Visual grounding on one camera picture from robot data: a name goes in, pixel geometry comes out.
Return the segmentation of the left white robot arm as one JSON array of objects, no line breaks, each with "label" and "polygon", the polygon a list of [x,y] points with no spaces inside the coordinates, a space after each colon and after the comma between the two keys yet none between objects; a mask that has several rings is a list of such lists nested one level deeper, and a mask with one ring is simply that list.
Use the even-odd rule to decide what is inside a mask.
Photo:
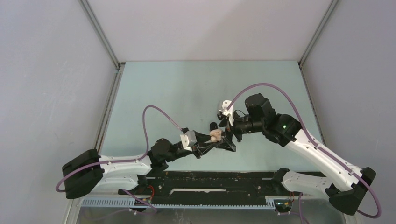
[{"label": "left white robot arm", "polygon": [[62,167],[65,196],[77,199],[92,192],[104,193],[115,189],[143,194],[148,188],[145,176],[162,172],[168,162],[188,155],[200,157],[224,143],[220,131],[210,135],[187,131],[178,143],[158,139],[146,153],[136,156],[112,157],[89,149]]}]

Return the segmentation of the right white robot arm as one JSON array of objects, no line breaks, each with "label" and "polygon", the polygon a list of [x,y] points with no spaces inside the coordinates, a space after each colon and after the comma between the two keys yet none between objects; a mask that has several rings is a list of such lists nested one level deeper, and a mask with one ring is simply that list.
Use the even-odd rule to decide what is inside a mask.
[{"label": "right white robot arm", "polygon": [[342,159],[317,142],[301,123],[288,114],[276,113],[262,94],[249,96],[244,102],[248,114],[241,117],[233,110],[230,100],[219,102],[217,116],[220,127],[242,140],[244,134],[262,133],[269,141],[286,147],[307,159],[324,176],[304,175],[288,168],[279,169],[272,181],[277,195],[288,191],[328,200],[338,211],[353,216],[376,177],[370,168],[360,168]]}]

